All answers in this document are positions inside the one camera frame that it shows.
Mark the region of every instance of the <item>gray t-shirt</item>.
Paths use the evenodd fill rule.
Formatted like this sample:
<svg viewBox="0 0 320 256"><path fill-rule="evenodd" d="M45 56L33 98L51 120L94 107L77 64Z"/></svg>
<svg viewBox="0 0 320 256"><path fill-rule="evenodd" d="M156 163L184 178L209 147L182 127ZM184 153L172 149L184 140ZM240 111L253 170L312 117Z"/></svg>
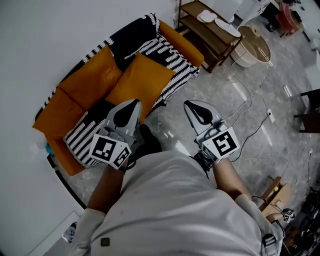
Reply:
<svg viewBox="0 0 320 256"><path fill-rule="evenodd" d="M140 158L126 172L122 195L107 215L84 211L70 255L264 255L266 233L280 252L283 231L254 202L246 195L232 200L192 158L165 151ZM101 246L103 238L109 246Z"/></svg>

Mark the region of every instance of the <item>black and white blanket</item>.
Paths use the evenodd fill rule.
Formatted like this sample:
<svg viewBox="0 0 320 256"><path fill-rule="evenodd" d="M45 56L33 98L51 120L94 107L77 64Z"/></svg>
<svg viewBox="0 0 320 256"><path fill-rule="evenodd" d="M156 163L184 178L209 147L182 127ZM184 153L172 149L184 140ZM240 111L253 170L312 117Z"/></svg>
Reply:
<svg viewBox="0 0 320 256"><path fill-rule="evenodd" d="M118 68L125 72L127 67L135 58L138 52L149 59L175 71L174 76L162 90L155 102L152 111L160 106L165 106L167 99L178 91L191 77L199 73L199 69L193 66L183 55L181 55L167 40L159 33L160 22L153 13L149 13L132 23L128 24L111 37L99 44L85 56L63 79L65 80L75 71L79 70L90 58L108 45ZM48 104L51 97L47 99L43 108ZM104 118L90 115L91 111L71 130L64 141L75 158L85 167L97 164L88 156L91 140L95 133L98 133Z"/></svg>

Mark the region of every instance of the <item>marble floor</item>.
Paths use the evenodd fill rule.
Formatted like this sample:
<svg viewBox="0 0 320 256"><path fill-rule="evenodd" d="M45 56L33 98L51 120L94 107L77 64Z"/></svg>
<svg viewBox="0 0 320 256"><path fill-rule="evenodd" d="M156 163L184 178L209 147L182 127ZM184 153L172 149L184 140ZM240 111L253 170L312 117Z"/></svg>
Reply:
<svg viewBox="0 0 320 256"><path fill-rule="evenodd" d="M229 58L211 74L201 69L197 77L169 98L166 107L155 110L145 124L159 138L163 150L194 155L198 146L193 142L196 134L184 112L185 100L213 104L228 125L233 126L240 145L267 116L266 107L271 109L275 121L271 123L267 119L263 123L257 133L248 139L241 158L233 165L249 191L256 196L261 196L267 188L270 182L268 176L281 176L283 182L290 183L292 187L288 207L298 210L309 191L307 179L310 149L313 150L310 157L311 186L316 183L320 161L320 136L299 133L301 122L293 117L302 113L308 104L307 99L300 97L300 93L311 90L304 71L304 60L308 58L311 49L300 32L280 38L277 31L267 31L266 20L262 17L250 23L258 26L267 41L272 54L271 64L257 63L250 68L243 68L237 64L232 65L233 61ZM249 93L256 95L247 99ZM238 155L239 151L230 159L234 160ZM96 167L68 176L62 168L60 170L85 204L103 171L101 167Z"/></svg>

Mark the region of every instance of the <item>gray wall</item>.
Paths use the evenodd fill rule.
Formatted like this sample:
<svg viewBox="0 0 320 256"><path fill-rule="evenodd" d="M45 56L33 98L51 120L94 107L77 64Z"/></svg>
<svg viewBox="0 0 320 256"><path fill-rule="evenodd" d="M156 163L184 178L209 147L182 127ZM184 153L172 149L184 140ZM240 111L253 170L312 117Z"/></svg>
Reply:
<svg viewBox="0 0 320 256"><path fill-rule="evenodd" d="M34 117L86 53L148 12L173 25L175 0L2 0L0 251L28 255L78 205L44 154Z"/></svg>

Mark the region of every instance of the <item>sofa armrest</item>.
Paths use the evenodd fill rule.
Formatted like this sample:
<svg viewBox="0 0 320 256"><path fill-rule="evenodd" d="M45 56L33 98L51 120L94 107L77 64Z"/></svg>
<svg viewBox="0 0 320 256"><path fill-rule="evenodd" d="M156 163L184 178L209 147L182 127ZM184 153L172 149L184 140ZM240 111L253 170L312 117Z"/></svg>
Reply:
<svg viewBox="0 0 320 256"><path fill-rule="evenodd" d="M65 169L65 171L73 176L81 171L83 171L85 168L78 163L78 161L74 158L72 153L67 148L67 145L62 139L54 139L51 137L45 137L46 141L49 143L52 151L54 152L54 155L59 160L62 167Z"/></svg>
<svg viewBox="0 0 320 256"><path fill-rule="evenodd" d="M204 56L187 39L162 20L160 20L159 31L192 65L196 67L201 66L205 59Z"/></svg>

